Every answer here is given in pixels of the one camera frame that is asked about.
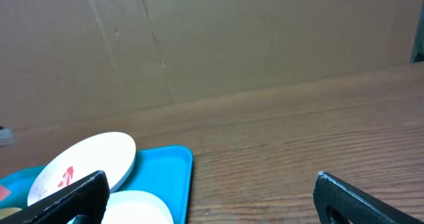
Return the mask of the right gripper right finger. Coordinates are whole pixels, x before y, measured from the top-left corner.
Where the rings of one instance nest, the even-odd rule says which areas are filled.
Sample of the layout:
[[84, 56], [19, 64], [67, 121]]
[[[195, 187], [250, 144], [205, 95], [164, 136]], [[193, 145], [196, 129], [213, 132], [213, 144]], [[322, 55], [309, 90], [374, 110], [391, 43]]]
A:
[[317, 174], [313, 202], [321, 223], [423, 224], [421, 220], [324, 171]]

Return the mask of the white plate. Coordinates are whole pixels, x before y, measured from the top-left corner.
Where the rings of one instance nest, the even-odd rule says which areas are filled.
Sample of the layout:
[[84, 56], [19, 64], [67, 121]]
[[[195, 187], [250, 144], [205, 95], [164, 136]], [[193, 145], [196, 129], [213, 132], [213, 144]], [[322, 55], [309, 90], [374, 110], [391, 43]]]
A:
[[131, 173], [135, 156], [135, 141], [126, 133], [101, 133], [79, 141], [43, 168], [30, 187], [27, 205], [98, 170], [106, 174], [109, 189], [115, 192]]

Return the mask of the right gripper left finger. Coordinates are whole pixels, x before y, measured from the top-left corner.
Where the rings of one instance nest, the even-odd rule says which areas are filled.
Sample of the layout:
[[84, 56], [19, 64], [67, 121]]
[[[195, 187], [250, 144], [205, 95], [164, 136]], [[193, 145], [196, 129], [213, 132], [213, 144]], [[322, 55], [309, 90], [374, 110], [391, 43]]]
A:
[[95, 171], [1, 220], [1, 224], [100, 224], [110, 189], [106, 174]]

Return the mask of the yellow-green rimmed plate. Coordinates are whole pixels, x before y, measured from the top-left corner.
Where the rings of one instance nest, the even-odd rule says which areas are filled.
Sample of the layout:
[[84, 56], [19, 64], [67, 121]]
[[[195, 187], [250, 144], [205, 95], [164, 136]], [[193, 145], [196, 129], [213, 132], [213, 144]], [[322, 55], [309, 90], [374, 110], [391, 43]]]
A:
[[0, 219], [4, 219], [14, 213], [17, 213], [21, 210], [19, 207], [6, 207], [0, 209]]

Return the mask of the light blue rimmed plate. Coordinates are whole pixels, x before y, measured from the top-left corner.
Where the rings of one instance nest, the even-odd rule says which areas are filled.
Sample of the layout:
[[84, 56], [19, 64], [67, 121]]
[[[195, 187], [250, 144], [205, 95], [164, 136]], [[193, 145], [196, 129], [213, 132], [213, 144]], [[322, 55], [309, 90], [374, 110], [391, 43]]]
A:
[[168, 206], [149, 192], [127, 190], [112, 193], [101, 224], [173, 224]]

